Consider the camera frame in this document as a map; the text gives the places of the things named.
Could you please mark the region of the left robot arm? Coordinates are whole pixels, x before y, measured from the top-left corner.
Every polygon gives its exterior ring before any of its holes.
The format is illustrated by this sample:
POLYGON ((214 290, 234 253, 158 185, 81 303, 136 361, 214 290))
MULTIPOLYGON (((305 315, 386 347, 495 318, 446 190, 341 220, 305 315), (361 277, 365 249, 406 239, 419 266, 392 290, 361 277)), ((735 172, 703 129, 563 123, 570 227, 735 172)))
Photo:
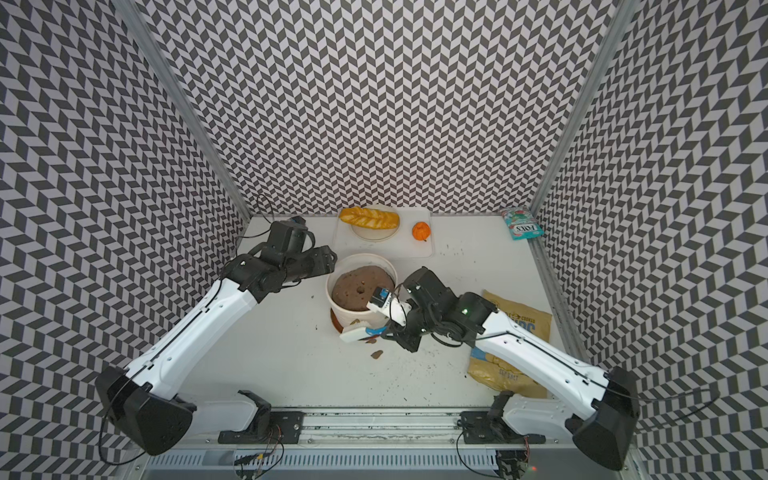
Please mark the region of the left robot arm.
POLYGON ((103 425, 113 425, 150 456, 198 433, 268 436, 272 407, 249 390, 233 401, 199 405, 178 395, 203 356, 268 295, 334 271, 337 254, 316 245, 304 218, 274 221, 267 234, 266 241, 228 261, 210 291, 154 346, 124 368, 102 370, 95 388, 103 425))

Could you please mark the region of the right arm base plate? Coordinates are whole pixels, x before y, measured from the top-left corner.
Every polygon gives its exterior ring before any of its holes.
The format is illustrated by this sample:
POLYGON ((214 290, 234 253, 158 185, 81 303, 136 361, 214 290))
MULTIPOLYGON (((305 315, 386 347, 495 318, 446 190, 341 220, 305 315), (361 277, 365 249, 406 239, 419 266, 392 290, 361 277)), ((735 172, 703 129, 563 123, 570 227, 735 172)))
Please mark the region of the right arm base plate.
POLYGON ((502 444, 540 445, 546 442, 543 435, 522 435, 510 428, 503 420, 503 410, 510 398, 514 396, 512 391, 502 391, 494 397, 494 401, 487 410, 468 410, 459 414, 457 426, 461 430, 466 444, 502 444))

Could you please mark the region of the blue white scrub brush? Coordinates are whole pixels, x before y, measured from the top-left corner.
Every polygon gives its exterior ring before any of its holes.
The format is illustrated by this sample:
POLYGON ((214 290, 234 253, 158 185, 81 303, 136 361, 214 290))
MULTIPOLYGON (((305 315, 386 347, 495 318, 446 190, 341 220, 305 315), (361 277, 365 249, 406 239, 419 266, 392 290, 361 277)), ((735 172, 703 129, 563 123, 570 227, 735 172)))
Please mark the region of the blue white scrub brush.
POLYGON ((342 329, 340 339, 344 343, 352 343, 378 337, 385 333, 387 327, 373 328, 368 322, 358 321, 342 329))

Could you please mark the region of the white ceramic pot with soil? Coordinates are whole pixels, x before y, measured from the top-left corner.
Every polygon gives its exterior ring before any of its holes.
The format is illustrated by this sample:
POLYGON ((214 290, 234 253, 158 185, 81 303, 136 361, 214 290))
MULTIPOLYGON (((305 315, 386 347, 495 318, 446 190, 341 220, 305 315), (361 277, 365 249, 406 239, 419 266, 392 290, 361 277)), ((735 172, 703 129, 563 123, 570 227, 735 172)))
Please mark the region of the white ceramic pot with soil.
POLYGON ((384 327, 384 315, 366 307, 376 287, 393 288, 398 276, 391 262, 375 254, 354 254, 337 261, 328 276, 326 296, 338 320, 345 326, 358 321, 384 327))

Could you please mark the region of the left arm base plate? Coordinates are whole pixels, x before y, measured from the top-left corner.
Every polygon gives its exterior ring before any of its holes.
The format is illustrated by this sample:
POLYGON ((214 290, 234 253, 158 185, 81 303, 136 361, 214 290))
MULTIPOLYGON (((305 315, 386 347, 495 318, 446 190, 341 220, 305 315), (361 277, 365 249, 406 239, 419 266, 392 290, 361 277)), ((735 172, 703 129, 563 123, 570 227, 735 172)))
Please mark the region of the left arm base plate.
POLYGON ((256 408, 255 414, 243 430, 221 431, 218 443, 223 445, 266 444, 274 440, 295 445, 303 430, 305 413, 294 410, 274 410, 272 405, 250 390, 239 390, 256 408))

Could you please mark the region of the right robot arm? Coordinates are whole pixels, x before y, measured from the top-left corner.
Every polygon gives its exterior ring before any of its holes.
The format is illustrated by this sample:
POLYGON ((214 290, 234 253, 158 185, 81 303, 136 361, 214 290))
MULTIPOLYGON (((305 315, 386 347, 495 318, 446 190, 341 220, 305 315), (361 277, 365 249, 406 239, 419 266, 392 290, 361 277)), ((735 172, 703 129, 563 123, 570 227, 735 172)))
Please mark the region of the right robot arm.
POLYGON ((387 336, 412 353, 423 336, 445 336, 503 360, 563 403, 566 416, 553 423, 555 433, 569 433, 598 465, 623 468, 640 417, 634 373, 622 367, 605 371, 564 353, 482 296, 455 295, 426 267, 408 276, 404 286, 406 301, 383 287, 368 301, 370 310, 387 318, 387 336))

